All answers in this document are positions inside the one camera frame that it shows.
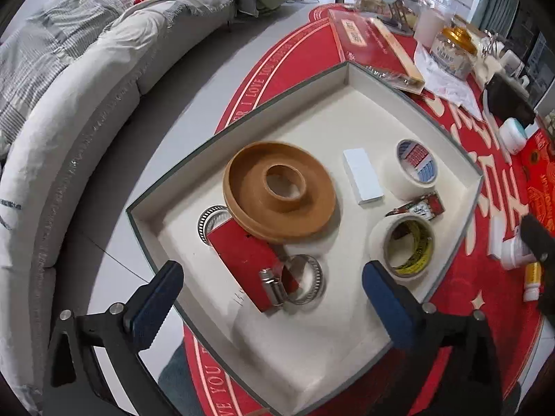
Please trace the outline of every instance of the masking tape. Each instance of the masking tape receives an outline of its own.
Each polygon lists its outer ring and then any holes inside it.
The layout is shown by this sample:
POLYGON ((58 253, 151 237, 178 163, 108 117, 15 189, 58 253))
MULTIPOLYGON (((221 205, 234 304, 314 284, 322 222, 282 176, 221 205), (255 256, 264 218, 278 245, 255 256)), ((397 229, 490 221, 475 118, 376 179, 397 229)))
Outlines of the masking tape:
POLYGON ((371 260, 378 260, 395 280, 408 281, 426 271, 434 254, 434 232, 427 220, 412 214, 397 214, 384 217, 374 226, 368 237, 368 253, 371 260), (409 245, 399 243, 400 252, 392 251, 393 232, 404 223, 412 237, 409 245), (394 254, 404 258, 401 263, 393 261, 394 254))
POLYGON ((400 200, 413 200, 434 190, 437 162, 430 151, 412 139, 398 142, 382 164, 382 183, 400 200))

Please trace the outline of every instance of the white shallow box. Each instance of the white shallow box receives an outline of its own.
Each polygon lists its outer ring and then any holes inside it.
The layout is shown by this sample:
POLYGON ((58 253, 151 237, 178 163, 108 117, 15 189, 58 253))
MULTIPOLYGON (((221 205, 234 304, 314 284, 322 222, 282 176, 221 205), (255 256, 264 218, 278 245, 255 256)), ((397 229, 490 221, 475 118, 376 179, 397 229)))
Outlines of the white shallow box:
POLYGON ((438 163, 445 213, 432 221, 436 249, 427 273, 409 283, 423 301, 443 279, 466 232, 482 172, 435 120, 364 69, 343 63, 273 98, 201 145, 129 208, 137 239, 154 271, 166 260, 182 264, 185 283, 176 307, 214 358, 274 414, 306 414, 365 373, 390 339, 361 285, 370 258, 366 239, 391 209, 404 204, 388 189, 359 206, 343 164, 343 150, 362 147, 372 158, 401 139, 422 142, 438 163), (328 170, 338 210, 318 240, 286 245, 289 254, 318 259, 325 292, 306 307, 262 314, 245 297, 216 252, 196 231, 201 213, 223 205, 229 159, 259 140, 289 142, 328 170))

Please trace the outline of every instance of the brown flange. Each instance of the brown flange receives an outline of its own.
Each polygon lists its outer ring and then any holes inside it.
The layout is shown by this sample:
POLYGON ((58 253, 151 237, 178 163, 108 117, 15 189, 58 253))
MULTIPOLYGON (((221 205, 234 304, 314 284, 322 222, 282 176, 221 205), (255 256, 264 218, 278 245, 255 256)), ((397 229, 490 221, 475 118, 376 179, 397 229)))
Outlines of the brown flange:
POLYGON ((225 168, 224 198, 240 226, 275 244, 317 233, 335 209, 334 185, 324 167, 283 142, 255 142, 240 150, 225 168))

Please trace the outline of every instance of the white eraser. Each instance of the white eraser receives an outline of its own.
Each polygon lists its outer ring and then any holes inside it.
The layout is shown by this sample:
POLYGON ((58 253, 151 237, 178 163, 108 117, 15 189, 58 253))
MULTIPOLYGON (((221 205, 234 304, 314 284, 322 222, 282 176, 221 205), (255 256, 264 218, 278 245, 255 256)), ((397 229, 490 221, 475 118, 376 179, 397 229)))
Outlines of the white eraser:
POLYGON ((503 238, 507 230, 507 221, 499 214, 489 219, 489 239, 487 243, 487 255, 494 260, 501 260, 503 238))
POLYGON ((376 172, 364 148, 344 150, 343 165, 359 205, 384 196, 376 172))

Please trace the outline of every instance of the metal screw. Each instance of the metal screw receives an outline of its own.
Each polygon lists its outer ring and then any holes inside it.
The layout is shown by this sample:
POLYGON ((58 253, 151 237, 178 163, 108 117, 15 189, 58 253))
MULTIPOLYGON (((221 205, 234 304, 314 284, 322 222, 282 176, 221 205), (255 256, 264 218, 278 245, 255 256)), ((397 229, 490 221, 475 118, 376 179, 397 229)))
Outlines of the metal screw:
POLYGON ((123 311, 123 309, 125 308, 123 303, 113 303, 110 306, 110 314, 119 314, 123 311))
POLYGON ((71 317, 71 310, 64 310, 60 313, 60 319, 67 321, 71 317))
POLYGON ((476 319, 477 321, 485 321, 486 320, 486 315, 484 314, 484 311, 474 310, 472 312, 472 315, 474 316, 474 319, 476 319))
POLYGON ((426 314, 434 314, 437 311, 436 306, 432 302, 424 302, 422 309, 426 314))

